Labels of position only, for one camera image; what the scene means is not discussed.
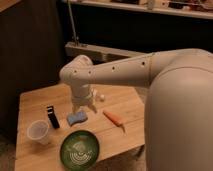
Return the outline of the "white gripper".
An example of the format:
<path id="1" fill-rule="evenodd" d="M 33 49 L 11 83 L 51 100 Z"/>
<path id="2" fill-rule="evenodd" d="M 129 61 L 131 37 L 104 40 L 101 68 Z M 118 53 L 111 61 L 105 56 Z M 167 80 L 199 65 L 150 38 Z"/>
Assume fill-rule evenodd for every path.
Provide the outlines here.
<path id="1" fill-rule="evenodd" d="M 71 87 L 71 91 L 72 91 L 71 99 L 72 102 L 75 103 L 72 106 L 73 113 L 77 113 L 79 111 L 80 106 L 86 105 L 88 105 L 88 108 L 91 109 L 94 113 L 97 113 L 96 106 L 93 103 L 91 103 L 93 95 L 91 86 L 89 84 L 73 85 Z"/>

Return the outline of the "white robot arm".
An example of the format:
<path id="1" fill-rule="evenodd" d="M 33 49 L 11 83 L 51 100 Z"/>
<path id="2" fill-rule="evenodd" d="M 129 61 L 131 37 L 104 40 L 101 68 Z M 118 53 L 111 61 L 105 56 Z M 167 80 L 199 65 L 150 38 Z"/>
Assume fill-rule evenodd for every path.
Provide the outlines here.
<path id="1" fill-rule="evenodd" d="M 92 84 L 147 87 L 147 171 L 213 171 L 213 53 L 179 49 L 94 65 L 79 55 L 60 70 L 73 103 L 85 106 Z"/>

